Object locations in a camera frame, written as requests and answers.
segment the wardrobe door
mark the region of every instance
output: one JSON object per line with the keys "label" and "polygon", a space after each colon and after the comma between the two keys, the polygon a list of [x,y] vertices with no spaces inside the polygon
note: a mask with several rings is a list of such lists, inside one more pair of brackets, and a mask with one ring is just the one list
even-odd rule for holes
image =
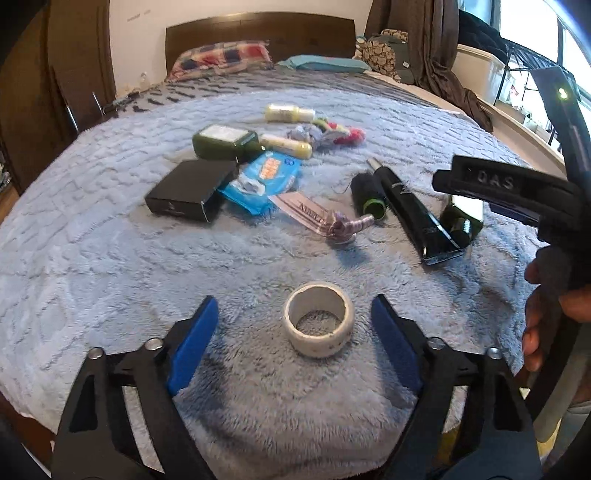
{"label": "wardrobe door", "polygon": [[15,187],[22,193],[70,144],[51,96],[44,7],[0,69],[0,135]]}
{"label": "wardrobe door", "polygon": [[62,97],[88,99],[79,102],[89,110],[80,112],[82,117],[96,115],[93,93],[101,106],[113,101],[109,0],[51,0],[47,58],[57,83],[68,79],[61,82],[68,89]]}

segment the wooden bed frame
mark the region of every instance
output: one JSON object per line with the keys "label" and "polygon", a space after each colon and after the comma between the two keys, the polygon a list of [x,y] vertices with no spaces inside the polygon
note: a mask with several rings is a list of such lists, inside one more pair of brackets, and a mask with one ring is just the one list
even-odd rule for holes
{"label": "wooden bed frame", "polygon": [[268,40],[273,61],[312,54],[351,58],[355,53],[355,22],[328,15],[287,12],[224,15],[166,29],[166,69],[191,48],[239,40]]}

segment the blue snack package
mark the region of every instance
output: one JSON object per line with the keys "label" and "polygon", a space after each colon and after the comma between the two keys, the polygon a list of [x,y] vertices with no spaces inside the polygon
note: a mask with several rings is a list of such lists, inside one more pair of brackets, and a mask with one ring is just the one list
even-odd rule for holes
{"label": "blue snack package", "polygon": [[236,180],[219,189],[228,200],[261,215],[273,207],[270,195],[279,195],[293,187],[301,162],[277,152],[265,152],[240,172]]}

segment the blue gripper pad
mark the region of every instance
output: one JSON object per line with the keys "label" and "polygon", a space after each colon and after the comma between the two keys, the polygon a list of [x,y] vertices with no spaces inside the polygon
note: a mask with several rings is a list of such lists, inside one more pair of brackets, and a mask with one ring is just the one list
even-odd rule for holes
{"label": "blue gripper pad", "polygon": [[418,395],[423,387],[418,356],[384,305],[383,302],[386,299],[381,300],[380,297],[375,297],[371,304],[371,322],[398,380],[404,387]]}
{"label": "blue gripper pad", "polygon": [[192,327],[170,359],[170,373],[166,387],[172,397],[189,385],[212,339],[218,317],[217,300],[213,297],[208,297],[195,312]]}

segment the green bottle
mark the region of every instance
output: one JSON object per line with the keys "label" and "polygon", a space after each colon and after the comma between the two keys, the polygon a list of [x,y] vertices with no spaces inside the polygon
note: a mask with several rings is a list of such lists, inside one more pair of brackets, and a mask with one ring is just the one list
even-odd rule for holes
{"label": "green bottle", "polygon": [[209,127],[193,135],[193,149],[206,160],[236,160],[250,162],[265,151],[256,132],[225,125]]}
{"label": "green bottle", "polygon": [[460,248],[466,248],[484,226],[484,204],[482,200],[450,195],[439,223]]}

